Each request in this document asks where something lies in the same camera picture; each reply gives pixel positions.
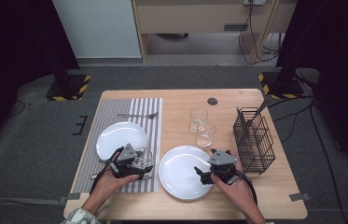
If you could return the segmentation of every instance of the warning tape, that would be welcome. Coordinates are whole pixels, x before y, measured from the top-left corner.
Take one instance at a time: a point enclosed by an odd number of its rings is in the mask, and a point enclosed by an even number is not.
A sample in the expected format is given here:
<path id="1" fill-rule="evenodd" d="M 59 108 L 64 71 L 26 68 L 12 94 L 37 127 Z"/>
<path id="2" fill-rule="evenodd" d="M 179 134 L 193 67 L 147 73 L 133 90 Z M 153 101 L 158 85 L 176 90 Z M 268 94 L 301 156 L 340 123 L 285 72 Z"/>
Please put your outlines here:
<path id="1" fill-rule="evenodd" d="M 271 94 L 270 88 L 263 74 L 258 74 L 258 80 L 261 83 L 261 87 L 264 90 L 264 94 L 269 95 L 272 99 L 294 99 L 304 97 L 303 94 Z"/>
<path id="2" fill-rule="evenodd" d="M 84 92 L 87 89 L 87 86 L 89 85 L 91 76 L 85 76 L 83 84 L 81 88 L 79 89 L 79 92 L 77 95 L 56 95 L 52 97 L 46 97 L 47 101 L 67 101 L 67 100 L 80 100 L 81 97 L 83 97 Z"/>

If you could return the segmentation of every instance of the gray carpet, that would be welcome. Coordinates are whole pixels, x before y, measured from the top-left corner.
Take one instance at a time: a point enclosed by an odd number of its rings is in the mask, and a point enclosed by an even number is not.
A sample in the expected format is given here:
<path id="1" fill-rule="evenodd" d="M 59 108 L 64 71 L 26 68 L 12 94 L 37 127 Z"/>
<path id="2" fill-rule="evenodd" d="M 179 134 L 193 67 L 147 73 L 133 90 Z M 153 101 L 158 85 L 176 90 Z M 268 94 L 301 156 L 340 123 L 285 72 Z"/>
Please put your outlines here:
<path id="1" fill-rule="evenodd" d="M 257 74 L 272 70 L 252 66 L 83 67 L 81 72 L 91 76 L 83 98 L 64 102 L 45 101 L 53 76 L 28 83 L 19 91 L 18 100 L 22 103 L 13 106 L 15 116 L 7 118 L 0 130 L 0 198 L 57 201 L 66 196 L 104 90 L 261 89 Z M 300 111 L 311 101 L 312 98 L 307 98 L 281 103 L 271 107 L 271 115 L 274 119 L 281 118 Z M 88 116 L 86 126 L 82 135 L 73 135 L 79 131 L 76 124 L 82 122 L 79 116 Z M 313 116 L 348 219 L 348 153 L 335 148 L 323 115 L 315 107 Z M 274 122 L 281 140 L 290 135 L 293 120 L 291 116 Z M 283 146 L 300 191 L 309 193 L 312 199 L 305 202 L 309 215 L 304 220 L 274 220 L 275 223 L 344 223 L 309 110 L 298 115 L 294 131 Z M 60 223 L 62 220 L 62 205 L 0 203 L 0 223 Z"/>

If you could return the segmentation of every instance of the metal rack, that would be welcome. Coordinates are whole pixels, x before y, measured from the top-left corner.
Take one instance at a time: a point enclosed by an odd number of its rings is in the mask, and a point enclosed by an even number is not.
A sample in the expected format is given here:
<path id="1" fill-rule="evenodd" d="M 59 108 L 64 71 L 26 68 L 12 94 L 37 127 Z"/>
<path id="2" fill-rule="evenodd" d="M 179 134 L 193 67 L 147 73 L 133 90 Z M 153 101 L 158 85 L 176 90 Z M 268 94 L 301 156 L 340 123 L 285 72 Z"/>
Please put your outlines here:
<path id="1" fill-rule="evenodd" d="M 256 107 L 237 108 L 237 112 L 233 131 L 244 172 L 262 174 L 275 160 L 267 122 Z"/>

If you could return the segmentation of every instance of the white wall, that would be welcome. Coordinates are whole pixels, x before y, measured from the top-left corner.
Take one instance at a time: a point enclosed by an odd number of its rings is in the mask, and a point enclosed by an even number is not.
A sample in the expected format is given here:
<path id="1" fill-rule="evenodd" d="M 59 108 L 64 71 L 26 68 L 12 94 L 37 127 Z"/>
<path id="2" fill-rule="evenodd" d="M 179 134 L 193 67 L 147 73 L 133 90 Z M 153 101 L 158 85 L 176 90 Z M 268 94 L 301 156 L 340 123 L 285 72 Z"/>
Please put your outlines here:
<path id="1" fill-rule="evenodd" d="M 53 0 L 77 58 L 141 58 L 131 0 Z"/>

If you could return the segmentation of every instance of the white plate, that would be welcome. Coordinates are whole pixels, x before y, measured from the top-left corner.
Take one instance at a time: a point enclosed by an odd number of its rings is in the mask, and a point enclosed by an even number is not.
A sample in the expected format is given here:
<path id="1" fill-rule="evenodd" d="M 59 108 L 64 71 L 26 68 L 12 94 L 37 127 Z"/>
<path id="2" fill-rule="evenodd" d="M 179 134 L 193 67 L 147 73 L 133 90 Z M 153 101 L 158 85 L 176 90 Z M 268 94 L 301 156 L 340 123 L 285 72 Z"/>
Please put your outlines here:
<path id="1" fill-rule="evenodd" d="M 197 147 L 181 146 L 169 150 L 161 159 L 160 182 L 171 195 L 181 200 L 195 200 L 205 195 L 212 185 L 203 185 L 194 170 L 197 166 L 209 172 L 209 156 Z"/>
<path id="2" fill-rule="evenodd" d="M 120 122 L 107 127 L 97 141 L 97 154 L 101 160 L 109 159 L 119 147 L 130 143 L 136 150 L 146 146 L 145 130 L 136 123 Z"/>

